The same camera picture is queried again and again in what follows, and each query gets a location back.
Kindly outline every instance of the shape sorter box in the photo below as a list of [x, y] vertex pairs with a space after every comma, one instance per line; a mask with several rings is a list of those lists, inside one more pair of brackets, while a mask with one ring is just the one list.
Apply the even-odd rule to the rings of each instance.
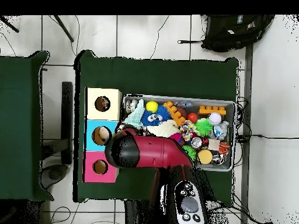
[[87, 120], [86, 131], [86, 151], [105, 151], [104, 145], [98, 145], [92, 140], [92, 133], [97, 127], [106, 127], [113, 135], [118, 121], [105, 121], [105, 120]]
[[[97, 174], [94, 171], [94, 164], [98, 160], [104, 161], [107, 165], [103, 174]], [[110, 165], [106, 159], [105, 153], [100, 151], [86, 151], [85, 154], [85, 183], [114, 183], [119, 174], [119, 169]]]
[[[88, 87], [87, 90], [87, 119], [89, 120], [112, 120], [118, 121], [121, 112], [121, 92], [118, 89], [102, 89]], [[109, 100], [110, 107], [106, 111], [99, 111], [95, 102], [98, 97]]]

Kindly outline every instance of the yellow ball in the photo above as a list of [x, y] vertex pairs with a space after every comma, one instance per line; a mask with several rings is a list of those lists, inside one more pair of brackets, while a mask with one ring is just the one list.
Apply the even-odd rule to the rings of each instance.
[[155, 113], [158, 109], [158, 103], [151, 100], [149, 101], [146, 105], [145, 105], [145, 108], [148, 110], [148, 111], [151, 111], [152, 113]]

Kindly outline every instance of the orange toy block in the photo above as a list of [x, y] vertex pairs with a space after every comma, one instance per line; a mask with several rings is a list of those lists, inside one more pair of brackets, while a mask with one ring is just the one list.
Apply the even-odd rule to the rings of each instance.
[[199, 106], [199, 114], [219, 113], [221, 116], [226, 115], [224, 107]]
[[172, 101], [165, 102], [163, 104], [171, 114], [171, 117], [175, 121], [175, 123], [180, 126], [182, 125], [186, 119], [184, 117], [181, 117], [182, 114], [178, 111], [178, 109], [173, 105]]

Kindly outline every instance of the green tablecloth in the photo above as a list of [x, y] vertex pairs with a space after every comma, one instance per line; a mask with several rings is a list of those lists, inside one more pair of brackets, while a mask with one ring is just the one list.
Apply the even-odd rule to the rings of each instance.
[[52, 199], [39, 184], [39, 80], [47, 57], [0, 57], [0, 199]]
[[[82, 155], [84, 144], [84, 89], [113, 88], [122, 94], [136, 93], [235, 101], [238, 60], [166, 61], [126, 58], [96, 58], [93, 52], [82, 51], [75, 60], [75, 142], [78, 144], [78, 185], [74, 181], [74, 199], [126, 198], [148, 200], [155, 169], [121, 169], [113, 184], [83, 183]], [[207, 171], [207, 178], [216, 200], [231, 205], [232, 171]]]

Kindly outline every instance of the blue plush toy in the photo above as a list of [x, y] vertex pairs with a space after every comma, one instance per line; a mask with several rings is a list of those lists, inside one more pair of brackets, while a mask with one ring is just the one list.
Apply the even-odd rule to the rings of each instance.
[[158, 106], [158, 109], [155, 112], [155, 114], [157, 115], [159, 124], [171, 119], [171, 114], [167, 111], [167, 108], [165, 106]]
[[151, 111], [145, 110], [141, 122], [144, 126], [157, 126], [159, 119], [155, 113], [153, 114]]

